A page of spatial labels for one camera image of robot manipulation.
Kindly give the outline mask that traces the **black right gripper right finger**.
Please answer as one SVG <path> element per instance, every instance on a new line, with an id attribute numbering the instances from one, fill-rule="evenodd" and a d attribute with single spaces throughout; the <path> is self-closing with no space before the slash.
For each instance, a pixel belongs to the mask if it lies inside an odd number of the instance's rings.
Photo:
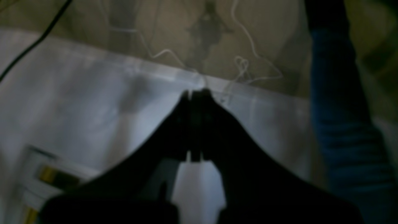
<path id="1" fill-rule="evenodd" d="M 359 209 L 301 180 L 267 155 L 240 122 L 194 91 L 190 103 L 191 160 L 220 172 L 226 207 L 218 224 L 363 224 Z"/>

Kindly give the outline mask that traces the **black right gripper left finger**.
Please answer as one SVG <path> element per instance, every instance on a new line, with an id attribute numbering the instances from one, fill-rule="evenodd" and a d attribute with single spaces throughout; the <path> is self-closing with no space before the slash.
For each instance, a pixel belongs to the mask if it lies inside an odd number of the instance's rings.
<path id="1" fill-rule="evenodd" d="M 176 174 L 186 158 L 189 93 L 131 156 L 87 183 L 47 200 L 40 224 L 178 224 L 170 202 L 174 181 L 157 169 Z"/>

